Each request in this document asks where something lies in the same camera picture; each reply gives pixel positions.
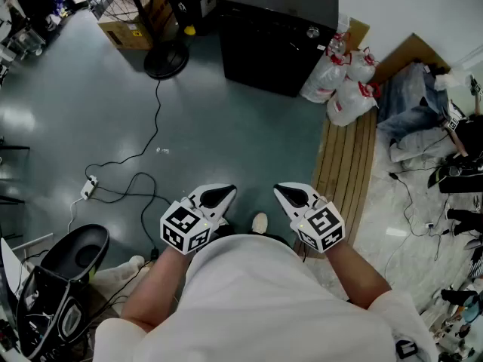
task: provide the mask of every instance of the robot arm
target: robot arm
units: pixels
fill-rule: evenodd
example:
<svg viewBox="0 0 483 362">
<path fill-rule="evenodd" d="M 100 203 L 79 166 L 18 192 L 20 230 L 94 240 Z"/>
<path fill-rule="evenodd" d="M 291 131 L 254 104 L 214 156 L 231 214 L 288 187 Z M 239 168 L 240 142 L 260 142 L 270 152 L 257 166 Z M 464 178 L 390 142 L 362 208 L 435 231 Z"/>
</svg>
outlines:
<svg viewBox="0 0 483 362">
<path fill-rule="evenodd" d="M 280 183 L 273 187 L 277 200 L 291 219 L 299 239 L 323 253 L 346 237 L 342 216 L 314 188 L 302 183 Z"/>
<path fill-rule="evenodd" d="M 162 216 L 161 239 L 184 255 L 199 249 L 218 229 L 235 196 L 234 185 L 199 186 L 181 202 L 175 201 Z"/>
</svg>

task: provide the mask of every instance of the black mini fridge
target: black mini fridge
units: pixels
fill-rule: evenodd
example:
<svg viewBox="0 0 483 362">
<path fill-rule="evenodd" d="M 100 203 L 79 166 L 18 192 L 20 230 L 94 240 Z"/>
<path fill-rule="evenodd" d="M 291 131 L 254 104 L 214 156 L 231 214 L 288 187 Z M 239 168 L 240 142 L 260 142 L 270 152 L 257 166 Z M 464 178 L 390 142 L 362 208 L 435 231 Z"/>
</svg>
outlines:
<svg viewBox="0 0 483 362">
<path fill-rule="evenodd" d="M 295 97 L 334 36 L 339 0 L 217 0 L 225 76 Z"/>
</svg>

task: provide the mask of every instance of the shirt sleeve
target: shirt sleeve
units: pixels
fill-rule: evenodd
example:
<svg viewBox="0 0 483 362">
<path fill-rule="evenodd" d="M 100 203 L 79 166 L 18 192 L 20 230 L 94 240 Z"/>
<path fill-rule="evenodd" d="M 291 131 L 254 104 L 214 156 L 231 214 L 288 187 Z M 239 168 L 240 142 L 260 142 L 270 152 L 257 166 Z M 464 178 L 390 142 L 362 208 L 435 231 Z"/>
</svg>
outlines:
<svg viewBox="0 0 483 362">
<path fill-rule="evenodd" d="M 93 362 L 132 362 L 134 350 L 145 336 L 146 331 L 130 321 L 106 319 L 96 330 Z"/>
<path fill-rule="evenodd" d="M 394 334 L 410 338 L 431 361 L 438 360 L 435 342 L 407 293 L 388 291 L 374 300 L 368 311 L 381 316 Z"/>
</svg>

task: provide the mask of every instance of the white adapter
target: white adapter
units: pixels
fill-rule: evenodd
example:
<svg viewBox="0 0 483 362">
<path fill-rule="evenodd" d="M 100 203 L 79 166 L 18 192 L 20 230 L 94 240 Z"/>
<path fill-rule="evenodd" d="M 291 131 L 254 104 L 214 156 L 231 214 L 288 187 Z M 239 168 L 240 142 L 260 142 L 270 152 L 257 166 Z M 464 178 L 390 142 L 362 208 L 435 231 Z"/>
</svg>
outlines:
<svg viewBox="0 0 483 362">
<path fill-rule="evenodd" d="M 81 190 L 81 196 L 85 200 L 89 199 L 92 195 L 92 192 L 97 186 L 97 178 L 94 176 L 90 176 L 89 179 L 86 181 L 84 188 Z"/>
</svg>

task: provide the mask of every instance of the fan base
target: fan base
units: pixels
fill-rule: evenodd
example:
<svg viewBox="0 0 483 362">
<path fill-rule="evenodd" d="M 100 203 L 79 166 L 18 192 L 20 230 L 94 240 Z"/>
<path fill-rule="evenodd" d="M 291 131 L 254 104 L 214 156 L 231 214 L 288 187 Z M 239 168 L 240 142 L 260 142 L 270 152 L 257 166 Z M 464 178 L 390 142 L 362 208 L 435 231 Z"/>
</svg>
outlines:
<svg viewBox="0 0 483 362">
<path fill-rule="evenodd" d="M 159 81 L 169 79 L 183 70 L 188 59 L 189 52 L 184 43 L 179 40 L 163 41 L 144 58 L 144 71 Z"/>
</svg>

